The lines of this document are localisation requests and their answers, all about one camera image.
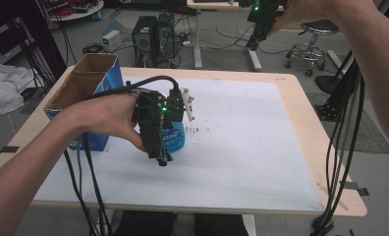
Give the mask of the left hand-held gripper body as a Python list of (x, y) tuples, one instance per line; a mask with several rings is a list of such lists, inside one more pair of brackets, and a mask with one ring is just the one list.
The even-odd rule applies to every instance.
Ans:
[(172, 129), (175, 123), (182, 122), (184, 114), (192, 122), (194, 99), (187, 88), (171, 88), (168, 96), (147, 88), (139, 88), (137, 93), (139, 99), (134, 115), (138, 121), (144, 150), (149, 158), (172, 159), (163, 145), (161, 131)]

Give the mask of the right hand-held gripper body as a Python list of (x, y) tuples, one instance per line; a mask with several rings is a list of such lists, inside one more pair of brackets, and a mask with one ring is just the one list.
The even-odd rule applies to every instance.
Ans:
[(251, 0), (248, 21), (254, 23), (250, 41), (263, 41), (268, 36), (284, 0)]

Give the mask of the person's right hand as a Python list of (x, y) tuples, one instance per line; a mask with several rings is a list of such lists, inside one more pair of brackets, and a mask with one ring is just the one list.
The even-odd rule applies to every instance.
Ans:
[(343, 0), (288, 0), (284, 14), (274, 22), (269, 34), (291, 24), (334, 20), (343, 3)]

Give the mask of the person's left hand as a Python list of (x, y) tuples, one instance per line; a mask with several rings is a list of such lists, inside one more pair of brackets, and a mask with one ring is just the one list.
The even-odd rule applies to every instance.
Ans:
[(132, 120), (139, 96), (135, 93), (112, 94), (76, 103), (63, 110), (54, 121), (67, 126), (75, 138), (92, 132), (129, 141), (144, 150), (142, 139)]

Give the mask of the white-legged desk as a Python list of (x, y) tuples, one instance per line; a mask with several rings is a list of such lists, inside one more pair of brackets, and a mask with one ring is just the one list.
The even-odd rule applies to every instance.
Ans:
[[(287, 7), (287, 1), (284, 0), (284, 7), (280, 7), (281, 12), (277, 16), (284, 13)], [(251, 0), (187, 0), (187, 5), (191, 9), (195, 9), (195, 36), (194, 36), (194, 67), (202, 69), (201, 49), (200, 49), (200, 14), (202, 10), (224, 10), (224, 11), (246, 11), (251, 9)], [(250, 51), (246, 48), (246, 52), (250, 57), (253, 68), (256, 71), (261, 71), (262, 66), (256, 55), (256, 51)]]

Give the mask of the black chrome stool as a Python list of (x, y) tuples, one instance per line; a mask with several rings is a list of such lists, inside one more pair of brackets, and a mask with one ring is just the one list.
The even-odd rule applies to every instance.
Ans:
[(303, 59), (309, 63), (305, 75), (311, 77), (314, 66), (317, 66), (319, 71), (323, 71), (326, 66), (326, 53), (316, 45), (318, 38), (322, 35), (333, 35), (339, 29), (328, 20), (302, 23), (301, 28), (303, 30), (302, 34), (308, 32), (311, 34), (311, 38), (308, 43), (299, 43), (291, 47), (286, 55), (287, 62), (285, 63), (285, 67), (290, 68), (294, 58)]

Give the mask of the blue cardboard box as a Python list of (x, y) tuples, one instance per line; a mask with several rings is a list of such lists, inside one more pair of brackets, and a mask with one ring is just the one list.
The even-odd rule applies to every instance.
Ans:
[(51, 130), (66, 135), (61, 151), (84, 149), (103, 151), (109, 131), (102, 131), (104, 102), (92, 95), (124, 85), (119, 59), (114, 54), (87, 53), (67, 75), (44, 105)]

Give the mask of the white table mat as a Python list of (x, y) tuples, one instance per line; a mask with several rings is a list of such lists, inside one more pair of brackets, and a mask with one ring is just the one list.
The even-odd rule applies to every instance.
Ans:
[(60, 159), (34, 197), (38, 205), (79, 202), (71, 170), (83, 173), (82, 199), (94, 206), (231, 213), (323, 211), (280, 90), (273, 83), (181, 79), (194, 97), (185, 145), (167, 166), (130, 143), (109, 139), (87, 161)]

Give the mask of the black stand base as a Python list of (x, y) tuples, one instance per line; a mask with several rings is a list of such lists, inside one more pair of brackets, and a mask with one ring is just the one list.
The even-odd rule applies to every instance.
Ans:
[(317, 76), (314, 81), (320, 90), (328, 94), (339, 94), (345, 91), (342, 80), (335, 76)]

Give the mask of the black computer tower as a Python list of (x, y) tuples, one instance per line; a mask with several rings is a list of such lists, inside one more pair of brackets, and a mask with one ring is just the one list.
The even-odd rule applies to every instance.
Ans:
[(154, 68), (157, 66), (156, 18), (140, 16), (133, 31), (135, 66)]
[(177, 55), (175, 17), (172, 13), (161, 13), (156, 21), (158, 38), (159, 67), (176, 68), (174, 61)]

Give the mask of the small white box device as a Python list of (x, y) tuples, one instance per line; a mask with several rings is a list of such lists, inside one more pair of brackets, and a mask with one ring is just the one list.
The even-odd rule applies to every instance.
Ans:
[(122, 44), (121, 34), (117, 30), (111, 30), (102, 37), (105, 48), (112, 52)]

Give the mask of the round white table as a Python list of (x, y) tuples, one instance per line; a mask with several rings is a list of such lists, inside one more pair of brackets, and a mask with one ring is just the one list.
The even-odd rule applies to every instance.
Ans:
[(72, 21), (92, 16), (95, 21), (100, 19), (100, 11), (104, 6), (103, 0), (89, 0), (82, 7), (74, 7), (65, 3), (48, 10), (49, 20), (52, 22)]

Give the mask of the white cloth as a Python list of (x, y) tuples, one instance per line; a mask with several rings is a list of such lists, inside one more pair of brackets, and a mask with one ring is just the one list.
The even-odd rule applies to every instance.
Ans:
[(24, 105), (21, 92), (28, 87), (33, 78), (32, 69), (0, 64), (0, 115)]

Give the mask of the dark curtain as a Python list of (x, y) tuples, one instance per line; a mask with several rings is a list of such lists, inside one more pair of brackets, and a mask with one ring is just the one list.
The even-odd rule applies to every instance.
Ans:
[(0, 62), (16, 48), (47, 85), (67, 69), (37, 0), (0, 0)]

